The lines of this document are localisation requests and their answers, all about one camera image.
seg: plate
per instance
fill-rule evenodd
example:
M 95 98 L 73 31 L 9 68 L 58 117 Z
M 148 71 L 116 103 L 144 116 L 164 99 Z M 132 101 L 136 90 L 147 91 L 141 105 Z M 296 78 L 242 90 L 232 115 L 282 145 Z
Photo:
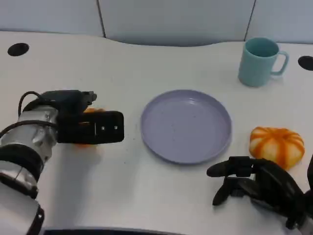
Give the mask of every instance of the plate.
M 141 135 L 157 155 L 178 164 L 198 164 L 228 147 L 231 119 L 215 98 L 192 90 L 163 93 L 145 107 Z

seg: teal mug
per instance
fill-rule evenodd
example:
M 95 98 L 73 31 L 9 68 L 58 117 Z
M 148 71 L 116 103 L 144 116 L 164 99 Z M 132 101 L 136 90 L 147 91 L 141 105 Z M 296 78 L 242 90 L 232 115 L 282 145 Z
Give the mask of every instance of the teal mug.
M 272 71 L 279 54 L 285 56 L 284 64 L 279 71 Z M 260 87 L 269 81 L 271 75 L 282 75 L 288 61 L 288 54 L 279 51 L 276 42 L 267 38 L 252 38 L 244 45 L 238 78 L 246 86 Z

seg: wall seam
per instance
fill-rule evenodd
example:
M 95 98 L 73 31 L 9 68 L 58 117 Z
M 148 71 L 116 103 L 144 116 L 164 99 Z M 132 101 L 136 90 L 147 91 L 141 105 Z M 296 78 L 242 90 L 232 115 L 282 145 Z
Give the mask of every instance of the wall seam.
M 100 24 L 101 24 L 101 28 L 102 28 L 102 33 L 103 33 L 103 37 L 106 38 L 106 32 L 104 30 L 104 25 L 103 25 L 103 17 L 102 17 L 102 12 L 101 12 L 101 8 L 100 8 L 100 2 L 99 0 L 96 0 L 97 2 L 97 7 L 98 7 L 98 14 L 99 14 L 99 19 L 100 19 Z
M 247 37 L 247 35 L 248 35 L 248 30 L 249 30 L 250 23 L 251 23 L 251 19 L 252 19 L 252 15 L 253 15 L 253 12 L 254 12 L 255 3 L 256 3 L 256 0 L 254 0 L 254 3 L 253 3 L 253 7 L 252 7 L 250 19 L 249 19 L 249 22 L 248 22 L 248 26 L 247 26 L 247 28 L 246 28 L 246 34 L 245 34 L 244 41 L 246 40 L 246 37 Z

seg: toy pumpkin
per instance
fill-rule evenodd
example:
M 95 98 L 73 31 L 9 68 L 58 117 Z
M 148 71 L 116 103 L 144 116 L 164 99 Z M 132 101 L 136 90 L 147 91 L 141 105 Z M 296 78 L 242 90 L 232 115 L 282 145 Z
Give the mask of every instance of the toy pumpkin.
M 304 155 L 304 142 L 298 133 L 285 128 L 256 127 L 250 135 L 251 155 L 290 169 Z

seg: mug handle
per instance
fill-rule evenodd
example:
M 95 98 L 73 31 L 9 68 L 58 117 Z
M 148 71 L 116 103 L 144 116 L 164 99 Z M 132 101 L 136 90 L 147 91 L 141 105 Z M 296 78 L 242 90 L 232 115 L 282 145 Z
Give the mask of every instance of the mug handle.
M 285 56 L 285 61 L 284 61 L 284 64 L 283 64 L 282 68 L 279 71 L 272 71 L 272 72 L 270 72 L 271 75 L 275 75 L 275 76 L 280 76 L 280 75 L 283 74 L 283 72 L 285 71 L 286 66 L 288 64 L 288 61 L 289 61 L 289 55 L 287 54 L 287 52 L 280 51 L 280 52 L 278 52 L 278 54 L 284 55 Z

